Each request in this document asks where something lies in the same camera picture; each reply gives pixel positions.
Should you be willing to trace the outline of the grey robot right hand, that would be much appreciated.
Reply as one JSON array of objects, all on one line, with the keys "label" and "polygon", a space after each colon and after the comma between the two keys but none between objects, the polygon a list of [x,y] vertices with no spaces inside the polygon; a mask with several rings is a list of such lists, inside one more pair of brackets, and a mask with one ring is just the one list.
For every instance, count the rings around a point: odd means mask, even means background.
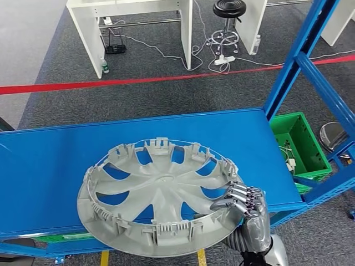
[{"label": "grey robot right hand", "polygon": [[221,208],[234,210],[242,218],[241,225],[223,240],[229,248],[240,253],[263,253],[270,248],[270,216],[261,189],[231,181],[223,196],[210,206],[212,211]]}]

